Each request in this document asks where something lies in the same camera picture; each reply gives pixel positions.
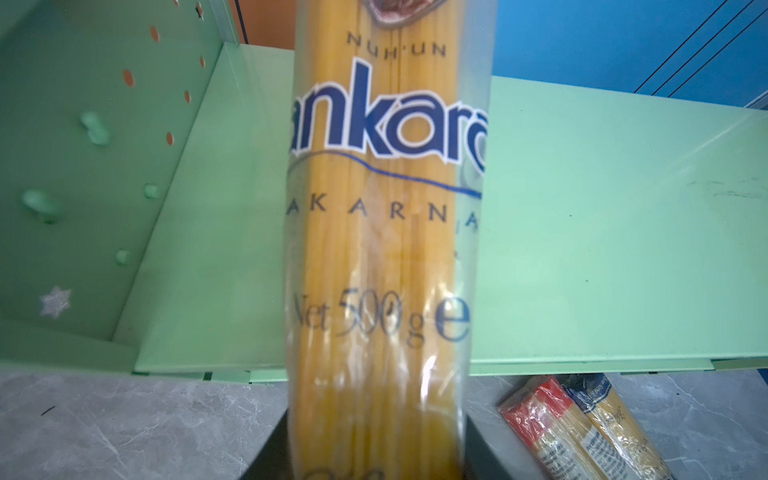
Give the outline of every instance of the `cable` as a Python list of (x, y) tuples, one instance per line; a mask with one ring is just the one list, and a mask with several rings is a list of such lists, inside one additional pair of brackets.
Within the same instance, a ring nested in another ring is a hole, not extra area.
[(701, 22), (701, 25), (696, 27), (696, 30), (694, 30), (694, 33), (688, 35), (688, 38), (686, 38), (685, 41), (683, 43), (681, 43), (679, 47), (675, 48), (675, 50), (670, 54), (669, 57), (667, 57), (666, 60), (661, 62), (661, 65), (659, 65), (658, 68), (656, 70), (654, 70), (654, 73), (650, 74), (648, 76), (648, 78), (646, 78), (645, 81), (643, 83), (641, 83), (640, 86), (635, 89), (634, 93), (637, 93), (643, 87), (643, 85), (645, 85), (650, 79), (652, 79), (652, 77), (656, 74), (656, 72), (658, 72), (661, 69), (661, 67), (665, 66), (665, 64), (670, 60), (670, 58), (672, 58), (674, 56), (674, 54), (676, 54), (677, 51), (680, 50), (683, 47), (683, 45), (688, 43), (688, 41), (696, 34), (696, 32), (701, 30), (701, 27), (703, 27), (704, 24), (707, 23), (710, 20), (710, 18), (712, 18), (717, 13), (717, 11), (720, 10), (723, 7), (723, 5), (725, 5), (726, 3), (728, 3), (728, 0), (725, 0), (725, 2), (721, 3), (719, 7), (715, 8), (715, 11), (710, 13), (710, 16), (707, 17), (707, 20), (704, 20), (703, 22)]
[(243, 30), (243, 40), (248, 44), (248, 34), (245, 32), (243, 13), (240, 11), (240, 0), (235, 0), (235, 7), (237, 7), (237, 16), (240, 18), (240, 29)]
[(674, 78), (674, 76), (675, 76), (675, 75), (677, 75), (677, 73), (678, 73), (678, 72), (680, 72), (680, 70), (682, 70), (682, 69), (683, 69), (683, 68), (684, 68), (686, 65), (688, 65), (688, 63), (690, 63), (690, 61), (691, 61), (691, 60), (693, 60), (694, 58), (696, 58), (696, 55), (698, 55), (700, 51), (704, 50), (704, 48), (705, 48), (707, 45), (709, 45), (709, 44), (710, 44), (710, 42), (711, 42), (712, 40), (714, 40), (714, 39), (715, 39), (715, 38), (716, 38), (716, 37), (717, 37), (717, 36), (718, 36), (718, 35), (719, 35), (719, 34), (720, 34), (720, 33), (721, 33), (723, 30), (725, 30), (725, 29), (726, 29), (726, 27), (727, 27), (728, 25), (730, 25), (730, 24), (731, 24), (731, 22), (733, 22), (734, 20), (736, 20), (736, 19), (739, 17), (739, 15), (741, 15), (741, 12), (743, 12), (744, 10), (746, 10), (746, 8), (747, 8), (747, 7), (749, 7), (750, 5), (752, 5), (752, 2), (754, 2), (754, 1), (755, 1), (755, 0), (750, 0), (750, 2), (749, 2), (748, 4), (744, 5), (744, 8), (742, 8), (741, 10), (739, 10), (739, 13), (737, 13), (737, 14), (736, 14), (736, 16), (734, 16), (732, 19), (730, 19), (730, 20), (728, 21), (728, 23), (726, 23), (726, 24), (725, 24), (725, 26), (723, 26), (723, 27), (722, 27), (722, 28), (721, 28), (719, 31), (717, 31), (717, 33), (716, 33), (716, 34), (715, 34), (715, 35), (714, 35), (712, 38), (710, 38), (710, 39), (707, 41), (707, 43), (705, 43), (705, 44), (704, 44), (704, 45), (703, 45), (701, 48), (699, 48), (698, 50), (696, 50), (696, 53), (694, 53), (694, 54), (693, 54), (693, 55), (692, 55), (690, 58), (688, 58), (688, 60), (687, 60), (687, 61), (686, 61), (684, 64), (682, 64), (682, 66), (680, 66), (680, 68), (678, 68), (678, 69), (677, 69), (677, 70), (676, 70), (676, 71), (675, 71), (675, 72), (674, 72), (674, 73), (673, 73), (673, 74), (672, 74), (672, 75), (671, 75), (671, 76), (670, 76), (670, 77), (669, 77), (669, 78), (668, 78), (668, 79), (667, 79), (667, 80), (666, 80), (666, 81), (665, 81), (663, 84), (661, 84), (661, 86), (660, 86), (659, 88), (657, 88), (657, 89), (656, 89), (656, 91), (654, 91), (654, 93), (652, 93), (651, 95), (655, 95), (656, 93), (658, 93), (658, 91), (659, 91), (659, 90), (661, 90), (661, 88), (662, 88), (664, 85), (666, 85), (667, 83), (669, 83), (669, 80), (672, 80), (672, 79)]
[(701, 65), (701, 66), (699, 67), (699, 69), (698, 69), (698, 70), (696, 70), (696, 71), (694, 72), (694, 74), (693, 74), (693, 75), (691, 75), (690, 77), (688, 77), (688, 78), (686, 79), (686, 81), (684, 81), (682, 84), (680, 84), (680, 87), (677, 87), (677, 88), (675, 88), (675, 89), (674, 89), (674, 91), (673, 91), (672, 93), (670, 93), (669, 95), (667, 95), (667, 96), (668, 96), (669, 98), (671, 98), (671, 97), (672, 97), (672, 95), (674, 95), (674, 94), (675, 94), (675, 92), (677, 92), (678, 90), (680, 90), (680, 89), (683, 87), (683, 85), (685, 85), (686, 83), (688, 83), (688, 81), (689, 81), (691, 78), (693, 78), (693, 77), (694, 77), (694, 75), (696, 75), (697, 73), (699, 73), (699, 71), (701, 71), (701, 69), (702, 69), (702, 68), (706, 67), (708, 63), (710, 63), (710, 62), (711, 62), (711, 61), (712, 61), (712, 60), (713, 60), (713, 59), (714, 59), (716, 56), (718, 56), (718, 55), (720, 54), (720, 52), (722, 52), (723, 50), (725, 50), (725, 47), (727, 47), (728, 45), (730, 45), (730, 43), (731, 43), (732, 41), (734, 41), (734, 40), (736, 40), (737, 38), (739, 38), (739, 35), (743, 34), (743, 33), (744, 33), (744, 32), (745, 32), (745, 31), (746, 31), (746, 30), (747, 30), (749, 27), (751, 27), (751, 26), (752, 26), (752, 24), (753, 24), (754, 22), (757, 22), (757, 19), (758, 19), (758, 18), (760, 18), (760, 17), (762, 17), (762, 16), (765, 14), (765, 12), (768, 12), (768, 8), (766, 8), (765, 10), (763, 10), (763, 11), (760, 13), (760, 15), (756, 16), (756, 17), (755, 17), (755, 19), (754, 19), (754, 20), (752, 20), (752, 21), (750, 22), (750, 24), (749, 24), (749, 25), (747, 25), (746, 27), (744, 27), (744, 29), (743, 29), (742, 31), (740, 31), (739, 33), (737, 33), (737, 35), (736, 35), (735, 37), (731, 38), (731, 39), (730, 39), (730, 41), (729, 41), (728, 43), (726, 43), (725, 45), (723, 45), (723, 47), (722, 47), (720, 50), (718, 50), (718, 51), (717, 51), (717, 53), (716, 53), (715, 55), (712, 55), (712, 58), (710, 58), (709, 60), (707, 60), (707, 62), (706, 62), (706, 63), (704, 63), (704, 65)]

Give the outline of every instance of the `plastic pasta packaging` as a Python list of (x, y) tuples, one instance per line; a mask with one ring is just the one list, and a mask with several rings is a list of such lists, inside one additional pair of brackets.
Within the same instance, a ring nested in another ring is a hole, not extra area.
[(498, 407), (554, 480), (637, 480), (553, 376), (536, 376)]
[(461, 478), (495, 0), (299, 0), (296, 478)]
[(675, 480), (605, 375), (569, 375), (562, 385), (642, 480)]

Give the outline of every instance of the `red pasta package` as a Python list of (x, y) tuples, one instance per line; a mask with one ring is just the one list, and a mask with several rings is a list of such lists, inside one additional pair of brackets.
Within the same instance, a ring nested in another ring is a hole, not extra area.
[(553, 376), (532, 378), (498, 410), (555, 480), (638, 480)]

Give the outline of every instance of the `white star sticker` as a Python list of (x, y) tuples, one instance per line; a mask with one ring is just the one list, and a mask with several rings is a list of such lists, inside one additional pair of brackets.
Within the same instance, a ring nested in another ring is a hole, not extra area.
[(58, 285), (54, 285), (53, 290), (48, 295), (40, 297), (40, 301), (43, 302), (40, 316), (50, 315), (57, 319), (61, 312), (70, 307), (69, 295), (71, 293), (72, 290), (62, 290)]

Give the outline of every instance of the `gray marble floor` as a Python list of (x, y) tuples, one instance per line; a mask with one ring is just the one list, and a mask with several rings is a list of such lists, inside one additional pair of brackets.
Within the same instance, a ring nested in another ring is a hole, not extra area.
[[(468, 407), (514, 478), (543, 480), (493, 408), (524, 381), (473, 378)], [(757, 372), (611, 381), (679, 480), (766, 478), (768, 386)], [(284, 384), (4, 371), (0, 478), (235, 480), (285, 407)]]

